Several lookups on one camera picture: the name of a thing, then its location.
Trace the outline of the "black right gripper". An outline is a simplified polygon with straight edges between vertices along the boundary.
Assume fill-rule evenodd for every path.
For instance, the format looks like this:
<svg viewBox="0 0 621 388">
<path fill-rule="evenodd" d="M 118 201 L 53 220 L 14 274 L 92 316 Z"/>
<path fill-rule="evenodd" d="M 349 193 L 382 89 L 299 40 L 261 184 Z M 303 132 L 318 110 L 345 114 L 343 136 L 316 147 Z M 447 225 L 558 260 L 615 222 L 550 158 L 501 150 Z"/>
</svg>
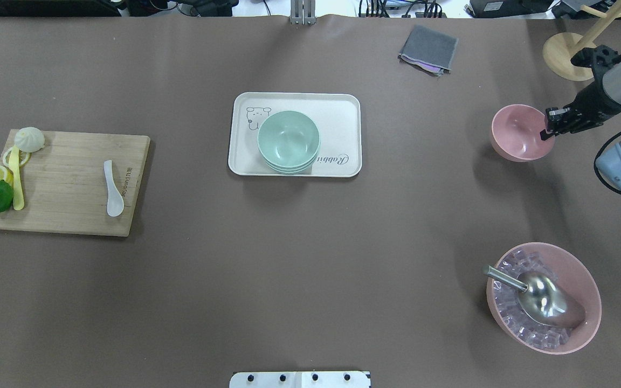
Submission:
<svg viewBox="0 0 621 388">
<path fill-rule="evenodd" d="M 547 141 L 555 135 L 596 128 L 619 113 L 621 103 L 607 94 L 601 81 L 594 81 L 579 91 L 574 101 L 564 108 L 547 108 L 546 129 L 540 131 L 540 139 Z"/>
</svg>

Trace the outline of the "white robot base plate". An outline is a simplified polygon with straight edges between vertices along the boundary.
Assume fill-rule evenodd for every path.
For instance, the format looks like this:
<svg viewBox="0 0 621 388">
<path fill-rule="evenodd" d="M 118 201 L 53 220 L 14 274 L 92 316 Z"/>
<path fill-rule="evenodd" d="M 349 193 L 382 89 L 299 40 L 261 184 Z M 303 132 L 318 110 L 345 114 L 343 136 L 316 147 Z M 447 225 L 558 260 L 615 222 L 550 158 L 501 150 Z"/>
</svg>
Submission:
<svg viewBox="0 0 621 388">
<path fill-rule="evenodd" d="M 369 371 L 258 371 L 235 373 L 229 387 L 372 387 Z"/>
</svg>

